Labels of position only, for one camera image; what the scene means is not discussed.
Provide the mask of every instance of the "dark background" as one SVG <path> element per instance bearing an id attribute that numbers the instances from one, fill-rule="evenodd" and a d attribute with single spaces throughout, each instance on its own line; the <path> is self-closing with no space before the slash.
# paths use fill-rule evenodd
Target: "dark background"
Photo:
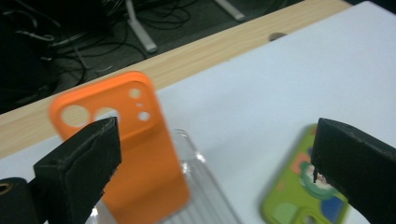
<path id="1" fill-rule="evenodd" d="M 229 0 L 245 21 L 299 1 Z M 395 1 L 374 2 L 396 12 Z M 129 28 L 123 0 L 0 0 L 0 113 L 241 23 L 212 0 L 134 0 L 134 9 L 156 53 Z"/>

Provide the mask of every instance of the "transparent phone case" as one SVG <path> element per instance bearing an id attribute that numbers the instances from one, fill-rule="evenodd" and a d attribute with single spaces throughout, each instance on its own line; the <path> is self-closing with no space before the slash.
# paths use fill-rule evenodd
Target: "transparent phone case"
<path id="1" fill-rule="evenodd" d="M 194 147 L 187 133 L 175 130 L 172 139 L 181 169 L 189 184 L 191 198 L 186 206 L 160 223 L 241 223 L 206 167 L 204 156 Z"/>

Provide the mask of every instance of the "phone case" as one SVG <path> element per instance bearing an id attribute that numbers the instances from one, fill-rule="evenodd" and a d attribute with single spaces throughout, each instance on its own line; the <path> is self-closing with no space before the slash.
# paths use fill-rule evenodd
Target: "phone case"
<path id="1" fill-rule="evenodd" d="M 203 154 L 182 130 L 172 132 L 184 176 L 190 186 L 189 203 L 159 224 L 242 224 Z"/>
<path id="2" fill-rule="evenodd" d="M 67 139 L 101 111 L 119 118 L 122 163 L 102 198 L 117 222 L 154 223 L 186 204 L 188 185 L 150 80 L 129 72 L 95 82 L 59 95 L 49 114 Z"/>
<path id="3" fill-rule="evenodd" d="M 316 129 L 317 125 L 308 128 L 262 202 L 262 217 L 268 223 L 342 223 L 348 208 L 347 199 L 322 175 L 313 182 L 314 166 L 310 156 Z"/>

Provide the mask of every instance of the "white desk leg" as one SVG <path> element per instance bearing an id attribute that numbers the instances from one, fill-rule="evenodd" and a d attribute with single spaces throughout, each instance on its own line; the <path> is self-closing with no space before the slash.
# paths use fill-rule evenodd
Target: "white desk leg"
<path id="1" fill-rule="evenodd" d="M 236 21 L 243 21 L 245 15 L 242 14 L 238 9 L 231 5 L 227 0 L 214 0 L 219 6 L 224 8 Z"/>
<path id="2" fill-rule="evenodd" d="M 143 28 L 143 26 L 137 20 L 136 15 L 134 14 L 134 4 L 132 3 L 132 0 L 125 0 L 125 5 L 129 15 L 128 23 L 134 33 L 137 35 L 140 43 L 142 43 L 148 53 L 156 52 L 158 49 L 157 45 L 154 43 L 154 41 L 152 41 L 145 28 Z"/>

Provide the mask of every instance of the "colorful phone case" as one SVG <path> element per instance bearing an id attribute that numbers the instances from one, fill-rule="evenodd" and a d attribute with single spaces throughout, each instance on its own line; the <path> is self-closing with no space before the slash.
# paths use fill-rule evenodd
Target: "colorful phone case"
<path id="1" fill-rule="evenodd" d="M 64 117 L 68 107 L 79 108 L 72 109 L 72 119 L 83 117 L 73 113 L 86 113 L 85 124 L 98 119 L 103 108 L 119 115 L 122 163 L 103 197 L 118 223 L 154 223 L 186 204 L 188 185 L 154 87 L 145 75 L 129 72 L 57 97 L 49 114 L 63 139 L 84 125 Z"/>
<path id="2" fill-rule="evenodd" d="M 347 199 L 326 179 L 313 183 L 310 163 L 317 125 L 308 128 L 286 167 L 262 202 L 261 213 L 271 224 L 342 223 Z"/>

